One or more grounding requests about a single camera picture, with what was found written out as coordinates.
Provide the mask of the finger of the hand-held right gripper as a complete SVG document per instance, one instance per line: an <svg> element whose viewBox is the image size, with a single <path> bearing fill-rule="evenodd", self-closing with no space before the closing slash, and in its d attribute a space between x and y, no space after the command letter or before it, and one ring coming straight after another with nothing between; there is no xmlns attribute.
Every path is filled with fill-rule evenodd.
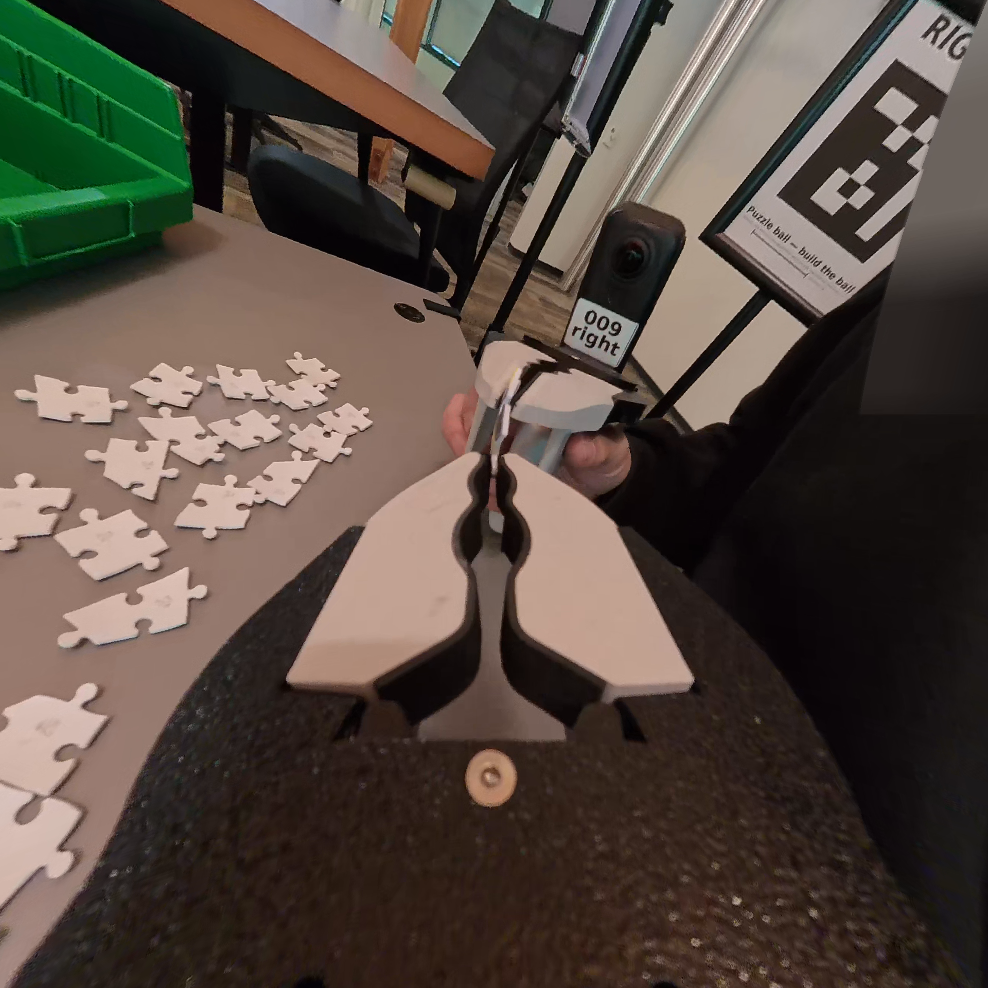
<svg viewBox="0 0 988 988"><path fill-rule="evenodd" d="M581 369L559 368L545 362L536 385L542 455L520 457L556 475L569 438L574 434L596 433L605 425L613 408L616 386ZM521 426L512 421L512 442Z"/></svg>
<svg viewBox="0 0 988 988"><path fill-rule="evenodd" d="M484 348L474 382L477 405L471 424L471 451L489 448L498 401L516 371L521 371L522 380L513 399L511 420L522 426L511 450L518 455L542 455L542 426L536 411L536 379L542 373L542 353L513 340L496 340Z"/></svg>

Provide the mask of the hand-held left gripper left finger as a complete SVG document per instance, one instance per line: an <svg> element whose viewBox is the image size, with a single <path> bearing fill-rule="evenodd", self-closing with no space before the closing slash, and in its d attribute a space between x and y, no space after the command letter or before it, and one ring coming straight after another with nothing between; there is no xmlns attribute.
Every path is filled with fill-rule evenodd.
<svg viewBox="0 0 988 988"><path fill-rule="evenodd" d="M410 725L445 708L480 665L476 575L489 455L469 452L367 522L287 675L293 689L397 705Z"/></svg>

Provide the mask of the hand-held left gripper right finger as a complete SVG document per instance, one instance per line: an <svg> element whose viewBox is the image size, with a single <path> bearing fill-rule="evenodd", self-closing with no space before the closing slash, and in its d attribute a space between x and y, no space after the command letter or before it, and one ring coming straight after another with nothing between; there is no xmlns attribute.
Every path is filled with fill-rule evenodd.
<svg viewBox="0 0 988 988"><path fill-rule="evenodd" d="M586 708L687 693L687 666L619 528L514 453L499 461L511 563L500 633L513 689L566 727Z"/></svg>

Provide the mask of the white jigsaw puzzle piece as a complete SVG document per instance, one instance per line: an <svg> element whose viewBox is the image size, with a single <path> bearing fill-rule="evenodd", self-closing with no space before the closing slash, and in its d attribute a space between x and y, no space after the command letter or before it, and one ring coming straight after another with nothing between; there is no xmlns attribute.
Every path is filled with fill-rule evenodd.
<svg viewBox="0 0 988 988"><path fill-rule="evenodd" d="M490 466L495 476L499 469L502 454L510 448L512 438L512 415L518 392L521 389L524 370L518 367L512 373L495 407L495 425L490 440Z"/></svg>

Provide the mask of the pile of white puzzle pieces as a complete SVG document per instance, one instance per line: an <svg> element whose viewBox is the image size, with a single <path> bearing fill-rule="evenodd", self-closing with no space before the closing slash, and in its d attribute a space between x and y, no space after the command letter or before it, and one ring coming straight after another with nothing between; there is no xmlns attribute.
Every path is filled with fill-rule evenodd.
<svg viewBox="0 0 988 988"><path fill-rule="evenodd" d="M216 364L206 381L220 388L229 400L268 401L293 411L304 411L329 401L326 389L336 389L339 374L315 358L294 352L287 360L297 375L286 384L263 379L253 368L236 369ZM175 418L174 408L186 409L203 390L190 365L181 368L159 363L131 390L155 417L140 417L149 438L109 438L104 451L88 450L85 459L101 463L105 479L148 502L155 502L163 479L175 479L176 467L167 467L170 454L192 465L222 463L222 446L249 451L273 442L283 433L279 416L252 409L233 418L209 423L195 416ZM257 505L288 506L319 463L334 463L350 454L348 437L362 433L372 420L367 407L344 403L319 413L304 428L290 424L290 458L266 465L256 477L240 484L234 475L221 484L199 484L191 500L174 520L180 528L194 528L205 538L220 531L241 530ZM80 570L101 582L140 567L156 571L167 541L131 509L102 517L97 509L79 513L79 525L56 531L60 514L70 507L69 488L38 486L37 477L22 473L14 485L2 489L2 550L18 550L29 537L52 537L78 562ZM99 599L68 611L69 630L57 644L73 649L86 641L94 646L114 644L139 635L141 623L149 633L162 633L188 623L190 603L204 599L204 585L191 586L191 572L182 567L136 590ZM56 879L75 866L75 854L64 843L78 826L83 809L57 797L77 764L60 758L66 748L86 749L103 730L108 716L89 710L100 693L93 683L79 685L71 698L32 695L2 709L2 908L40 872Z"/></svg>

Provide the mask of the person's right forearm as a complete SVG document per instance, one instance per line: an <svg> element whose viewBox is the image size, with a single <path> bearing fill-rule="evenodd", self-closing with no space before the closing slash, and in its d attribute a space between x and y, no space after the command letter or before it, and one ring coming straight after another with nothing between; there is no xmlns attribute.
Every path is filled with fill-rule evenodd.
<svg viewBox="0 0 988 988"><path fill-rule="evenodd" d="M858 347L890 278L890 270L877 275L807 329L727 421L687 434L659 418L627 428L628 475L596 499L598 506L680 570L693 571L817 393L838 374L846 340Z"/></svg>

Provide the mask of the person's right hand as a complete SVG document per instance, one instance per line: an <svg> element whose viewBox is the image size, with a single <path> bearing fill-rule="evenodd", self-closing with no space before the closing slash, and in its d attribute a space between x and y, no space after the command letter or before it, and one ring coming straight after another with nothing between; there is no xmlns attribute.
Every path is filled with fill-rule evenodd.
<svg viewBox="0 0 988 988"><path fill-rule="evenodd" d="M454 457L463 455L472 428L478 395L470 389L451 397L440 430ZM607 426L594 434L574 434L567 441L556 477L583 496L596 500L620 486L631 469L624 429Z"/></svg>

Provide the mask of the black easel stand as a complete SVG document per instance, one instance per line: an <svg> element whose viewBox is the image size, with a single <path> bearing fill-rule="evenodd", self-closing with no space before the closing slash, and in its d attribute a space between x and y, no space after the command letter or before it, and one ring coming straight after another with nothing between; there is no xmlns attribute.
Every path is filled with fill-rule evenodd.
<svg viewBox="0 0 988 988"><path fill-rule="evenodd" d="M496 315L485 329L476 362L488 342L504 331L541 249L549 239L586 161L605 131L613 108L656 25L663 26L672 1L598 1L594 3L578 53L561 95L556 130L573 147L573 155L550 204L538 223Z"/></svg>

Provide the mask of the black padded chair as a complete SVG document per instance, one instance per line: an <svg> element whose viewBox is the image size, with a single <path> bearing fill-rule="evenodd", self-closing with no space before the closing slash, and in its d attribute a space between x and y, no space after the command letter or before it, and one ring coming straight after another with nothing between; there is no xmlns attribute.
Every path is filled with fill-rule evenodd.
<svg viewBox="0 0 988 988"><path fill-rule="evenodd" d="M248 162L251 197L279 236L406 283L417 278L415 225L435 208L412 192L403 207L341 168L285 145L262 145Z"/></svg>

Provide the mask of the framed marker sign on stand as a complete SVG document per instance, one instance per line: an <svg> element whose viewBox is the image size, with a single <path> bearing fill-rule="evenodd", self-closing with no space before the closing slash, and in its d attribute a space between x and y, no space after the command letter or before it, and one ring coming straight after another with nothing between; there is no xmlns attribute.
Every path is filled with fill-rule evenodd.
<svg viewBox="0 0 988 988"><path fill-rule="evenodd" d="M984 2L887 2L699 235L756 293L661 397L665 416L774 303L805 327L891 267Z"/></svg>

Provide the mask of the black hooded sweatshirt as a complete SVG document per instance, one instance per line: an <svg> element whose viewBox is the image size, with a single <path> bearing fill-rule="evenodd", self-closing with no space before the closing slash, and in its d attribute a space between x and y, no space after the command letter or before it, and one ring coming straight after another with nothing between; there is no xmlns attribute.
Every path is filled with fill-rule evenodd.
<svg viewBox="0 0 988 988"><path fill-rule="evenodd" d="M972 986L986 986L985 425L816 408L692 572L784 674Z"/></svg>

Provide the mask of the wooden workbench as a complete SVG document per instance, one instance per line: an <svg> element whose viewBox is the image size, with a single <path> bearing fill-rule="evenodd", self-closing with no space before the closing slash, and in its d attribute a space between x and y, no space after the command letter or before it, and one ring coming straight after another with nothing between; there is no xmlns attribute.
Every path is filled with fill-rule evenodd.
<svg viewBox="0 0 988 988"><path fill-rule="evenodd" d="M203 56L227 105L391 136L438 161L438 175L483 179L494 149L389 37L337 2L165 1L224 42Z"/></svg>

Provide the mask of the green plastic bin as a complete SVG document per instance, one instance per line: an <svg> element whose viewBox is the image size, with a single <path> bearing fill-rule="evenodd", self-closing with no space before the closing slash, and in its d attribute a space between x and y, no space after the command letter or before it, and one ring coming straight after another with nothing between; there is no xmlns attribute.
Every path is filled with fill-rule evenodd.
<svg viewBox="0 0 988 988"><path fill-rule="evenodd" d="M141 252L191 221L172 87L24 1L1 3L1 289Z"/></svg>

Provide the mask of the wooden post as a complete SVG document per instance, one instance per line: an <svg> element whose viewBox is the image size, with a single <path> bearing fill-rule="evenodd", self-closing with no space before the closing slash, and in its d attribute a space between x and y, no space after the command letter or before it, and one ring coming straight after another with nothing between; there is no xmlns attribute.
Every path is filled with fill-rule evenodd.
<svg viewBox="0 0 988 988"><path fill-rule="evenodd" d="M432 1L396 1L389 39L412 63L417 61L428 24Z"/></svg>

